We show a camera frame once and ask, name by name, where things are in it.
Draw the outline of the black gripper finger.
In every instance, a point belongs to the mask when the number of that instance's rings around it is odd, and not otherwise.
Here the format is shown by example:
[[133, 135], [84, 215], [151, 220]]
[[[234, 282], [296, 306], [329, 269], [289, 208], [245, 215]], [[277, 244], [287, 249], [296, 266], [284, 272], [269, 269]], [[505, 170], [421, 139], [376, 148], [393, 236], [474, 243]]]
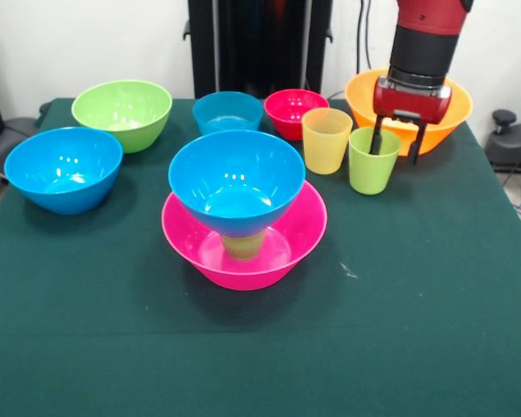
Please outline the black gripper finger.
[[411, 143], [411, 163], [415, 165], [419, 159], [420, 147], [425, 136], [426, 122], [417, 122], [418, 133], [416, 139]]
[[373, 136], [370, 144], [370, 154], [371, 155], [378, 155], [380, 152], [381, 147], [381, 128], [382, 128], [382, 122], [384, 120], [383, 116], [377, 116], [374, 129], [373, 129]]

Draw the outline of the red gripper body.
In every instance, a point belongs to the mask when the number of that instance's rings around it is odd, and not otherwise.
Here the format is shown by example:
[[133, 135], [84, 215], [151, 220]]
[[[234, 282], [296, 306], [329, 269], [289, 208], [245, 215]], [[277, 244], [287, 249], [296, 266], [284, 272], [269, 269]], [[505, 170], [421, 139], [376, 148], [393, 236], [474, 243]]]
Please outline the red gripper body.
[[452, 88], [414, 89], [378, 76], [373, 90], [373, 112], [397, 120], [438, 124], [452, 99]]

